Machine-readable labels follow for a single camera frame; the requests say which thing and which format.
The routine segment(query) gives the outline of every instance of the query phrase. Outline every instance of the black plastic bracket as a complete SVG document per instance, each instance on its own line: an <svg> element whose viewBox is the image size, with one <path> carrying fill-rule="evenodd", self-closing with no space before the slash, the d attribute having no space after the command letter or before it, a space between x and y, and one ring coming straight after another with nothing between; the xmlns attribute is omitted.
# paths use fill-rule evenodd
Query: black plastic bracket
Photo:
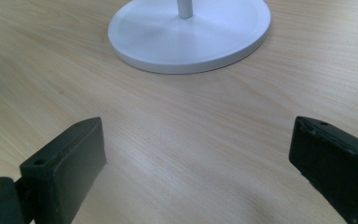
<svg viewBox="0 0 358 224"><path fill-rule="evenodd" d="M80 121L0 177L0 223L69 224L106 164L100 118Z"/></svg>
<svg viewBox="0 0 358 224"><path fill-rule="evenodd" d="M348 223L358 224L358 138L297 117L289 160Z"/></svg>

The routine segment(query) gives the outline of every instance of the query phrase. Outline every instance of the screw hole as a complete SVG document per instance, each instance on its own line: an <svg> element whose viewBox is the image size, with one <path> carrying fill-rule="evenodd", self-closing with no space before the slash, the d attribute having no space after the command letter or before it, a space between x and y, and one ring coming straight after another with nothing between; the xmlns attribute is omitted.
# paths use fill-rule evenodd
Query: screw hole
<svg viewBox="0 0 358 224"><path fill-rule="evenodd" d="M34 165L43 165L43 164L45 164L45 160L37 160L37 161L35 161L34 162Z"/></svg>

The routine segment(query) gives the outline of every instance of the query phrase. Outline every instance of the white pole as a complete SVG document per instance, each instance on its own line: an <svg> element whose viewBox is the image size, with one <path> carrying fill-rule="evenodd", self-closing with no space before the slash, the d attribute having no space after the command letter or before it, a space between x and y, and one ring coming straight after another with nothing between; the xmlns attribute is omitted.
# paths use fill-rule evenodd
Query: white pole
<svg viewBox="0 0 358 224"><path fill-rule="evenodd" d="M188 19L193 16L192 0L178 0L178 10L180 19Z"/></svg>

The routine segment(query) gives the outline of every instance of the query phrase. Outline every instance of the white lamp stand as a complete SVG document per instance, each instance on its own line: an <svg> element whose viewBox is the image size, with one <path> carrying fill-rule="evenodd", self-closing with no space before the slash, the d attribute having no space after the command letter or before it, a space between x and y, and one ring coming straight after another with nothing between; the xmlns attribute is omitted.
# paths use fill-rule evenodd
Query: white lamp stand
<svg viewBox="0 0 358 224"><path fill-rule="evenodd" d="M112 18L108 36L118 57L134 67L190 74L250 55L270 21L263 0L133 0Z"/></svg>

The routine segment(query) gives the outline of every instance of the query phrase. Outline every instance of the light wood grain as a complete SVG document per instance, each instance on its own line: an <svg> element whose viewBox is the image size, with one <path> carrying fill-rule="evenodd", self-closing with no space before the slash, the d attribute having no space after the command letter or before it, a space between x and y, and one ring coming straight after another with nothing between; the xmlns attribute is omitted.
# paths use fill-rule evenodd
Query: light wood grain
<svg viewBox="0 0 358 224"><path fill-rule="evenodd" d="M298 115L358 137L358 1L268 0L260 49L188 76L116 56L126 3L0 0L0 176L100 116L108 165L74 223L344 223L287 156Z"/></svg>

